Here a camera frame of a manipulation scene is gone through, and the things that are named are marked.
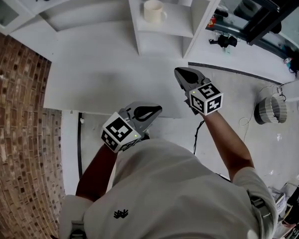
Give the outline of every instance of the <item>white mug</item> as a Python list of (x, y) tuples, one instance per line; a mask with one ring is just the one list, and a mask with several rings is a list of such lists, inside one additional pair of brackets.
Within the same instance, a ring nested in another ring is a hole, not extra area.
[(163, 3), (159, 0), (148, 0), (144, 3), (144, 19), (149, 23), (160, 24), (162, 16), (165, 20), (167, 14), (163, 11)]

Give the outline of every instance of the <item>logo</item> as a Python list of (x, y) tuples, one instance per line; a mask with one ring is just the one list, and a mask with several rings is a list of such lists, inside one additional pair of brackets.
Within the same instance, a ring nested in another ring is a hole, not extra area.
[(118, 210), (117, 212), (114, 212), (114, 218), (118, 219), (119, 217), (121, 217), (122, 219), (124, 219), (128, 214), (129, 210), (124, 209), (122, 212)]

